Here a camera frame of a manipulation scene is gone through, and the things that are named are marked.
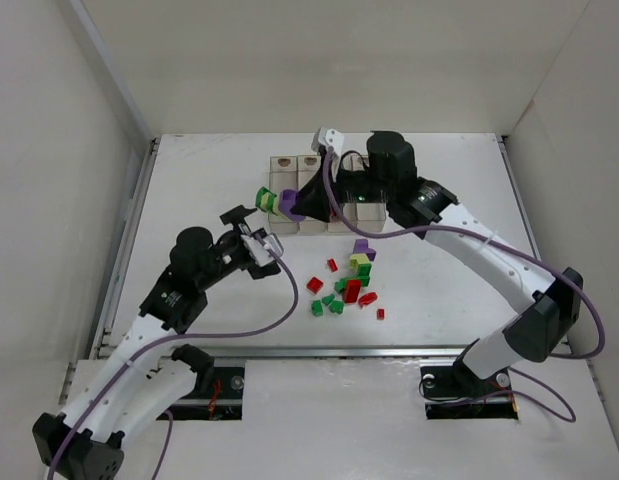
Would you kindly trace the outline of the purple lego brick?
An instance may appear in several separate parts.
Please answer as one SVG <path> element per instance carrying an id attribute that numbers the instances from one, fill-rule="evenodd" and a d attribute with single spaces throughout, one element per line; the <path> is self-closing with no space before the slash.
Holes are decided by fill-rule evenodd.
<path id="1" fill-rule="evenodd" d="M 298 198 L 298 191 L 294 189 L 284 189 L 279 195 L 278 211 L 287 220 L 299 223 L 305 219 L 304 215 L 292 212 Z"/>

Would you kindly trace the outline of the green yellow lego stack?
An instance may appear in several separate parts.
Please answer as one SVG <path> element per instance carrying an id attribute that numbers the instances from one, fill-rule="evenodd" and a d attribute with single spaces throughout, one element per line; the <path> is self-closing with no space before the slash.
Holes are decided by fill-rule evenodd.
<path id="1" fill-rule="evenodd" d="M 274 216 L 280 215 L 278 195 L 266 187 L 261 187 L 255 198 L 255 207 Z"/>

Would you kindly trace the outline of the red square lego brick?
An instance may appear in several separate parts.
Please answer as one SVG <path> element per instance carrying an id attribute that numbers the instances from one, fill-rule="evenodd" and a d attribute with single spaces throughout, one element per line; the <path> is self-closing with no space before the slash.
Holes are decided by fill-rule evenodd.
<path id="1" fill-rule="evenodd" d="M 312 277 L 307 285 L 306 288 L 312 292 L 313 294 L 317 294 L 324 286 L 324 282 L 322 280 L 320 280 L 317 277 Z"/>

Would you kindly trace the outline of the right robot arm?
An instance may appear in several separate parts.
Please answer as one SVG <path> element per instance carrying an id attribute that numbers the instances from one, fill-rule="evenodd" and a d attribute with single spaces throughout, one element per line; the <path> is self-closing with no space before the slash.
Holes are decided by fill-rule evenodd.
<path id="1" fill-rule="evenodd" d="M 417 172 L 415 150 L 402 134 L 375 131 L 359 170 L 341 163 L 344 136 L 322 127 L 312 150 L 320 170 L 300 190 L 293 213 L 326 221 L 345 203 L 382 203 L 399 226 L 455 257 L 510 305 L 515 317 L 468 345 L 455 360 L 461 382 L 486 380 L 521 361 L 545 361 L 579 317 L 581 275 L 551 273 L 520 257 L 439 183 Z"/>

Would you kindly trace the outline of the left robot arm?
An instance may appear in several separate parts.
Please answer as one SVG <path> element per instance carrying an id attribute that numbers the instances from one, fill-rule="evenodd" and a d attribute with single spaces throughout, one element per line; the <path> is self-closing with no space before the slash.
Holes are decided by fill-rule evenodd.
<path id="1" fill-rule="evenodd" d="M 214 359 L 192 345 L 189 331 L 208 290 L 236 271 L 259 280 L 283 267 L 277 237 L 249 227 L 253 212 L 238 205 L 222 214 L 228 229 L 219 238 L 204 227 L 178 234 L 168 265 L 101 370 L 59 413 L 34 423 L 49 478 L 115 478 L 130 443 L 178 399 L 209 384 Z"/>

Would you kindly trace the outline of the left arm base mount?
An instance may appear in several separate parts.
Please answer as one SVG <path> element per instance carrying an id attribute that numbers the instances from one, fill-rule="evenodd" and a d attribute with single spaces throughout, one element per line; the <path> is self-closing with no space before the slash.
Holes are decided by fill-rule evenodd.
<path id="1" fill-rule="evenodd" d="M 241 400 L 245 384 L 245 365 L 223 364 L 216 366 L 210 380 L 195 379 L 193 388 L 182 400 L 210 400 L 219 387 L 220 400 Z"/>

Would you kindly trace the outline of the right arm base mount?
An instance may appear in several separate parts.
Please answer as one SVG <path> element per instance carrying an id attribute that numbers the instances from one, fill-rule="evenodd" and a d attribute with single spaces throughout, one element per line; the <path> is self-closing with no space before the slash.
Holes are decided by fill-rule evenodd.
<path id="1" fill-rule="evenodd" d="M 435 401 L 478 398 L 511 385 L 507 369 L 480 379 L 466 367 L 440 362 L 422 362 L 420 376 L 421 392 L 425 398 Z"/>

